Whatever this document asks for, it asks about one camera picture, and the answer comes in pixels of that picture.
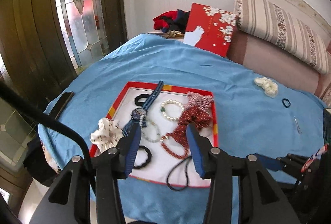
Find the thin black elastic band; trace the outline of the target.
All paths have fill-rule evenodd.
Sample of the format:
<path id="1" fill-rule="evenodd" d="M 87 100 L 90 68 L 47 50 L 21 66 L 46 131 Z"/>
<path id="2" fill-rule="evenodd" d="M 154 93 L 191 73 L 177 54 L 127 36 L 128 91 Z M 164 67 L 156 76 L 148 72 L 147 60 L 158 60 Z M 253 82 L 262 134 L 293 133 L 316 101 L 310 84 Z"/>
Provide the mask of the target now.
<path id="1" fill-rule="evenodd" d="M 188 166 L 192 160 L 191 155 L 177 163 L 166 176 L 166 186 L 174 191 L 181 192 L 189 187 L 190 177 L 188 174 Z"/>

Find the white cherry print scrunchie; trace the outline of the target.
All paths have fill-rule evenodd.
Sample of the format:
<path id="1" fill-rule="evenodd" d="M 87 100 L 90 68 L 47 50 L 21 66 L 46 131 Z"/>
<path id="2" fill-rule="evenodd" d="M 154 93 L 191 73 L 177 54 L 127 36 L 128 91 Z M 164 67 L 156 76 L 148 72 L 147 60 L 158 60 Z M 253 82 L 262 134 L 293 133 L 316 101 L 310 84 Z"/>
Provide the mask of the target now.
<path id="1" fill-rule="evenodd" d="M 119 126 L 119 120 L 103 117 L 98 122 L 98 129 L 91 133 L 90 141 L 96 145 L 100 153 L 116 147 L 119 140 L 123 138 L 122 128 Z"/>

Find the red dotted scrunchie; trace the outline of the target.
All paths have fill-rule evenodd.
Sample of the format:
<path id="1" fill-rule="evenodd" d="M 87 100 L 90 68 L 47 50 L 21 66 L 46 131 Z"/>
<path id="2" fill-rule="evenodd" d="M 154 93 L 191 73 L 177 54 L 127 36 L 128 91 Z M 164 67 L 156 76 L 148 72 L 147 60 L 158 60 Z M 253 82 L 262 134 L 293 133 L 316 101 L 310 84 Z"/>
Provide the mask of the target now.
<path id="1" fill-rule="evenodd" d="M 200 131 L 201 129 L 208 127 L 210 122 L 211 116 L 208 112 L 203 111 L 198 106 L 192 106 L 182 113 L 178 120 L 177 127 L 172 133 L 167 133 L 166 136 L 172 137 L 184 148 L 188 148 L 188 142 L 186 138 L 187 126 L 190 123 L 194 123 L 196 129 Z"/>

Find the blue striped strap watch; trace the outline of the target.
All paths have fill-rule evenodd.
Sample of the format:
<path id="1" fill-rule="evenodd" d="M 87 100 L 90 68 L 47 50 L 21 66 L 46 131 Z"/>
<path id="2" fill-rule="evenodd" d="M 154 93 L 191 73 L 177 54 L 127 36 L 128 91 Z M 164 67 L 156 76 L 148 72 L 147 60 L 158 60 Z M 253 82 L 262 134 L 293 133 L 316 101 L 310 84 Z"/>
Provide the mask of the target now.
<path id="1" fill-rule="evenodd" d="M 132 111 L 130 121 L 123 128 L 122 133 L 125 137 L 129 135 L 129 132 L 134 124 L 139 123 L 141 129 L 146 127 L 146 116 L 148 114 L 148 110 L 153 104 L 153 102 L 157 99 L 163 88 L 163 85 L 164 82 L 159 81 L 157 87 L 150 95 L 148 95 L 145 102 L 142 105 L 137 105 L 137 108 Z"/>

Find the silver hair clip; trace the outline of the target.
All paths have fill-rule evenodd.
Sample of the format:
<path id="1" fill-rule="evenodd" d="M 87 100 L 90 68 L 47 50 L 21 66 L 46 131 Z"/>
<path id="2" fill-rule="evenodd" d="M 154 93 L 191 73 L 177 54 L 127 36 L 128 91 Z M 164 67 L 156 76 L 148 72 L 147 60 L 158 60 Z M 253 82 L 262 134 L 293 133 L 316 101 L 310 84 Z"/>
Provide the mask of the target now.
<path id="1" fill-rule="evenodd" d="M 295 121 L 295 125 L 296 125 L 296 128 L 297 128 L 297 132 L 298 132 L 299 134 L 302 134 L 302 131 L 301 131 L 301 128 L 300 128 L 300 125 L 299 125 L 299 121 L 298 121 L 298 119 L 297 119 L 296 117 L 294 117 L 293 119 L 294 119 L 294 121 Z"/>

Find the red plaid scrunchie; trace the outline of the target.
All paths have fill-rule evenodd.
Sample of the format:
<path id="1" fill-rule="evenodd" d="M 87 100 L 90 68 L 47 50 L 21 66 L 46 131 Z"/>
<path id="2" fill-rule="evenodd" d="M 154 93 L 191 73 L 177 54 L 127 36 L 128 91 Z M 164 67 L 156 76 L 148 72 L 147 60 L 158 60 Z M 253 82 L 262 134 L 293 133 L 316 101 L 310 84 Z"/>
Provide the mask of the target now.
<path id="1" fill-rule="evenodd" d="M 200 110 L 208 112 L 211 109 L 211 104 L 214 101 L 213 96 L 201 95 L 196 92 L 187 93 L 188 103 L 184 104 L 184 109 L 187 110 L 193 106 L 197 106 Z"/>

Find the red jewelry tray box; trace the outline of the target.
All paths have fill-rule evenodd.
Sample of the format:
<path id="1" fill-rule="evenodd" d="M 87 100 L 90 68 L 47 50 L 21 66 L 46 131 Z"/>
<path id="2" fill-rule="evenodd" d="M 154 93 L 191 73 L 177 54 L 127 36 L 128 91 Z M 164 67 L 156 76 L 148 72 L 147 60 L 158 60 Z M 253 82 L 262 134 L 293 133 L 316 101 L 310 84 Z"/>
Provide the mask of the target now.
<path id="1" fill-rule="evenodd" d="M 108 110 L 106 117 L 119 120 L 119 126 L 123 131 L 124 126 L 131 119 L 132 111 L 146 100 L 143 95 L 150 95 L 156 87 L 156 83 L 127 82 Z M 136 167 L 133 169 L 131 177 L 166 185 L 166 176 L 172 167 L 191 154 L 189 148 L 184 148 L 172 137 L 166 136 L 177 127 L 178 120 L 185 111 L 184 104 L 188 103 L 188 92 L 213 96 L 212 92 L 206 90 L 163 85 L 160 94 L 148 110 L 146 127 L 142 129 L 141 134 L 141 148 L 138 151 L 135 160 Z M 211 116 L 211 122 L 208 127 L 201 129 L 199 134 L 208 138 L 213 146 L 217 146 L 218 126 L 214 101 L 208 113 Z M 90 154 L 94 157 L 101 153 L 97 146 L 92 144 Z M 210 180 L 200 178 L 192 160 L 188 166 L 188 174 L 190 188 L 209 187 Z"/>

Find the blue blanket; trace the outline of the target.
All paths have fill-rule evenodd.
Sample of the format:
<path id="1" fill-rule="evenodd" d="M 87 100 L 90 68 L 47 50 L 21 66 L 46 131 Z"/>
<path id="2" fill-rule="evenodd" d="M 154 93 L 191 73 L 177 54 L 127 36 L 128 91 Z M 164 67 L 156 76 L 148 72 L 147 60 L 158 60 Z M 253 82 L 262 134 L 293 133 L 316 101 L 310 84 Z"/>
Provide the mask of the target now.
<path id="1" fill-rule="evenodd" d="M 324 102 L 315 95 L 279 85 L 276 98 L 254 84 L 259 75 L 244 66 L 180 41 L 140 34 L 79 75 L 65 92 L 73 99 L 59 121 L 91 146 L 90 133 L 128 81 L 158 83 L 211 91 L 219 144 L 229 155 L 269 157 L 294 153 L 310 156 L 324 144 Z M 302 134 L 297 132 L 294 117 Z M 59 133 L 38 126 L 38 135 L 61 169 L 79 146 Z M 174 192 L 165 185 L 132 177 L 119 182 L 124 214 L 155 223 L 202 223 L 208 189 Z"/>

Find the black smartphone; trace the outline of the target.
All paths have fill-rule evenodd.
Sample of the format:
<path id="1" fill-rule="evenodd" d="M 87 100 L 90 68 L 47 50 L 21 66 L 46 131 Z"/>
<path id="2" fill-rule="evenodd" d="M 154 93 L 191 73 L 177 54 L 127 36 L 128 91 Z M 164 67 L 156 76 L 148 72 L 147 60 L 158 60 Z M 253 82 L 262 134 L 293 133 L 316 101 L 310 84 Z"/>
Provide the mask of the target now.
<path id="1" fill-rule="evenodd" d="M 55 103 L 54 107 L 51 109 L 49 116 L 52 119 L 58 120 L 61 116 L 63 110 L 66 108 L 69 101 L 73 98 L 74 92 L 64 92 L 60 98 Z"/>

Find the cream fluffy scrunchie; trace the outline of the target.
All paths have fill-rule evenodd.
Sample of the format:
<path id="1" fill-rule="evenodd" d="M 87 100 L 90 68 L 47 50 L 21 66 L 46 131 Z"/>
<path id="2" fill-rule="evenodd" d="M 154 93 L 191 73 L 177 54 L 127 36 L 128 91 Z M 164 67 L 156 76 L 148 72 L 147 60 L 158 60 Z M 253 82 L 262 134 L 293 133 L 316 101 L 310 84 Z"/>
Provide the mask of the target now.
<path id="1" fill-rule="evenodd" d="M 278 85 L 267 77 L 256 77 L 254 83 L 264 90 L 268 97 L 275 98 L 278 94 Z"/>

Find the pink bolster cushion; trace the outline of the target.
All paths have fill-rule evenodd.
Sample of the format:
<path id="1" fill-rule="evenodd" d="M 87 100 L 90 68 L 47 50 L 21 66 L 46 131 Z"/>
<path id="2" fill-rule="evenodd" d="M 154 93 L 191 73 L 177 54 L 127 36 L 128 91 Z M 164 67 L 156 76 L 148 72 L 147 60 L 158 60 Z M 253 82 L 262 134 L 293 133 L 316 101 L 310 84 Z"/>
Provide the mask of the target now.
<path id="1" fill-rule="evenodd" d="M 330 74 L 322 75 L 285 50 L 235 29 L 227 57 L 235 63 L 295 89 L 323 98 L 330 89 Z"/>

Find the red floral box lid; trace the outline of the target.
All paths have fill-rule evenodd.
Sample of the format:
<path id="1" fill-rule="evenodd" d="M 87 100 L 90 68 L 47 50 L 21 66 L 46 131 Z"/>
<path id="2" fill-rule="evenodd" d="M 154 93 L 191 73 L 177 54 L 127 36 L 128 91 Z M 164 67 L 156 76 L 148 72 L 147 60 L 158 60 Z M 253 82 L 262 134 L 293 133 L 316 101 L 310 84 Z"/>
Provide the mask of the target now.
<path id="1" fill-rule="evenodd" d="M 183 43 L 225 57 L 235 28 L 234 13 L 193 3 Z"/>

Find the red and navy clothes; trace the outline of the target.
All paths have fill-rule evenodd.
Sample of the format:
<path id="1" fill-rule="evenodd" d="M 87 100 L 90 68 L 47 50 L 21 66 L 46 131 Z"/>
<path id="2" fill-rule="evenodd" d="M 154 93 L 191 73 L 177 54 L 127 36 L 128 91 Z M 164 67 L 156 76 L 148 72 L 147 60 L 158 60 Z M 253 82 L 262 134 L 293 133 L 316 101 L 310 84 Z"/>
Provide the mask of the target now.
<path id="1" fill-rule="evenodd" d="M 154 29 L 163 33 L 179 31 L 185 33 L 190 11 L 183 10 L 167 11 L 153 19 Z"/>

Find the striped floral pillow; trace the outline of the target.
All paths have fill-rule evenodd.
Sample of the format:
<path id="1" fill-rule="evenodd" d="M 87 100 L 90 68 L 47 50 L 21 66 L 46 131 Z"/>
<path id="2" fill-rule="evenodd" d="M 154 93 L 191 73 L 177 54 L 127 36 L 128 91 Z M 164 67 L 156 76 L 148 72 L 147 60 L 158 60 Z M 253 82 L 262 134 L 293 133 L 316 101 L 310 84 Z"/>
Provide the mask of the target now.
<path id="1" fill-rule="evenodd" d="M 239 30 L 292 54 L 321 74 L 329 72 L 321 36 L 307 24 L 268 0 L 236 0 Z"/>

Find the stained glass door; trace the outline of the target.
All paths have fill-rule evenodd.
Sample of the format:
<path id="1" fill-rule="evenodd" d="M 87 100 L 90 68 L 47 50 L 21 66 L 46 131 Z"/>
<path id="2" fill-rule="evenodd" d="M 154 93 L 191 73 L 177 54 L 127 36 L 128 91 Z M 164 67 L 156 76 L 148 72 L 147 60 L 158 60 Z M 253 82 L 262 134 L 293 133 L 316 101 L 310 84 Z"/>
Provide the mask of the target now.
<path id="1" fill-rule="evenodd" d="M 77 74 L 109 53 L 101 0 L 55 0 L 62 36 Z"/>

